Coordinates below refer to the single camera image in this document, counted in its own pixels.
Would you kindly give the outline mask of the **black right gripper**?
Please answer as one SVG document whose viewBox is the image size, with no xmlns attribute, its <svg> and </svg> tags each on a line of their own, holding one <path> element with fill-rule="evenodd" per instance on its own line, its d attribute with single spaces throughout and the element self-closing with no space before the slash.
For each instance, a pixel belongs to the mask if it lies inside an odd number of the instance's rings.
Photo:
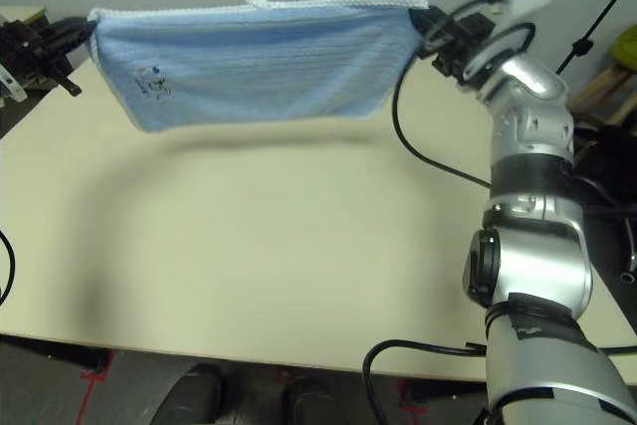
<svg viewBox="0 0 637 425">
<path fill-rule="evenodd" d="M 436 6 L 410 8 L 408 14 L 416 30 L 442 28 L 449 22 L 449 15 Z M 451 77 L 463 85 L 466 82 L 463 77 L 465 67 L 491 37 L 495 27 L 496 24 L 485 15 L 466 16 L 453 21 L 446 33 L 440 30 L 424 35 L 416 55 L 426 59 L 437 54 L 432 66 L 444 77 Z"/>
</svg>

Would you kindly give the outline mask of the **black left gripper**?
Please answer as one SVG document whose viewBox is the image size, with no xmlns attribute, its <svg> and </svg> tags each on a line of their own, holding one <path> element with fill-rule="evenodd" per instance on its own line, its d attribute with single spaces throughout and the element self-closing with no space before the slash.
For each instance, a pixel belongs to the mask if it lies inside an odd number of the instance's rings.
<svg viewBox="0 0 637 425">
<path fill-rule="evenodd" d="M 54 82 L 72 97 L 82 90 L 69 79 L 67 56 L 83 45 L 95 20 L 68 17 L 42 28 L 23 21 L 1 25 L 1 96 L 25 97 L 27 90 Z"/>
</svg>

